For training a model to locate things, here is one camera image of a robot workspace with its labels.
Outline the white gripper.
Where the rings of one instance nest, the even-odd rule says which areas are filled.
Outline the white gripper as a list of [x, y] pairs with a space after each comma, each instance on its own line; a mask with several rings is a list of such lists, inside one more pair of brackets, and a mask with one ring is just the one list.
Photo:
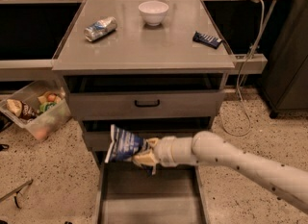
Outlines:
[[133, 156], [133, 163], [144, 169], [149, 175], [156, 173], [156, 165], [176, 167], [178, 165], [197, 165], [197, 158], [193, 154], [191, 137], [157, 137], [146, 141], [151, 150]]

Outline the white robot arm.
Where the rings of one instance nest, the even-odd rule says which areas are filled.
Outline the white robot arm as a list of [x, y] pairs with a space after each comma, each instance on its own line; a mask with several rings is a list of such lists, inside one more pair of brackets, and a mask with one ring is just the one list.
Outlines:
[[307, 171], [245, 152], [208, 131], [199, 132], [193, 137], [150, 138], [145, 142], [149, 147], [132, 158], [136, 165], [225, 166], [308, 213]]

